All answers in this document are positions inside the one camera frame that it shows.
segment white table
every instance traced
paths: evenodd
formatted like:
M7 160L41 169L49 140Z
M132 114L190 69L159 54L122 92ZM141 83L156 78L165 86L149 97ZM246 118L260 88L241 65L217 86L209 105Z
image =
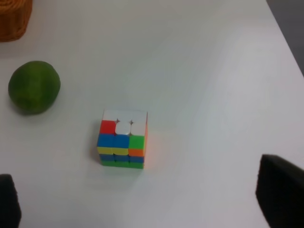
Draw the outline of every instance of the white table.
M36 0L0 60L0 173L20 228L267 228L261 154L304 167L304 79L265 0ZM30 60L62 87L22 116L7 85ZM148 110L143 171L98 163L106 107Z

